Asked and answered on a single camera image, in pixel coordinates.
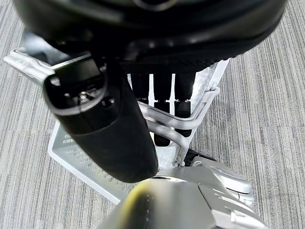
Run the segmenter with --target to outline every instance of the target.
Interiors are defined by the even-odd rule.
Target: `black cylinder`
[[[54,75],[44,82],[49,108],[96,164],[128,183],[157,173],[158,159],[147,123],[123,74],[98,81],[94,86],[96,97],[83,97],[87,99],[83,103],[73,95],[82,93],[86,85],[74,85],[71,89],[60,83],[54,85],[52,80]],[[67,95],[73,97],[68,103],[63,102]]]

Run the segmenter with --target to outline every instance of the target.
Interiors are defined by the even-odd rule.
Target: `striped carpet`
[[[22,30],[0,0],[0,229],[96,228],[114,205],[48,156],[55,118],[3,61]],[[252,181],[273,229],[305,228],[304,31],[305,0],[290,1],[276,32],[230,62],[191,145]]]

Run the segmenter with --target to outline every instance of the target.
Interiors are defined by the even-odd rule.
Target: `gray carpet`
[[[273,229],[305,228],[304,9],[289,2],[276,32],[230,62],[192,142],[252,181]],[[0,228],[96,228],[114,205],[48,156],[55,118],[41,89],[3,62],[22,30],[0,0]]]

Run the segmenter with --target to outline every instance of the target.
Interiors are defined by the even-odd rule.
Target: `metal rack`
[[[65,64],[63,62],[50,66],[28,56],[23,48],[11,51],[8,56],[4,57],[4,61],[39,86],[42,86],[43,80],[47,76],[54,74],[54,70],[57,67]],[[228,62],[228,60],[220,61],[196,74],[193,95],[190,99],[192,113],[189,118],[178,118],[173,115],[174,75],[172,93],[169,100],[171,106],[170,114],[152,107],[154,103],[153,77],[150,77],[150,103],[147,105],[139,102],[139,107],[151,133],[158,134],[171,141],[167,147],[156,147],[160,170],[184,165],[184,158],[193,135],[201,124],[213,99],[220,92],[217,85]],[[189,137],[183,137],[174,130],[175,128],[192,130],[192,134]],[[63,130],[59,122],[56,123],[53,130],[48,152],[53,159],[115,204],[119,203],[135,185],[118,181],[105,173]]]

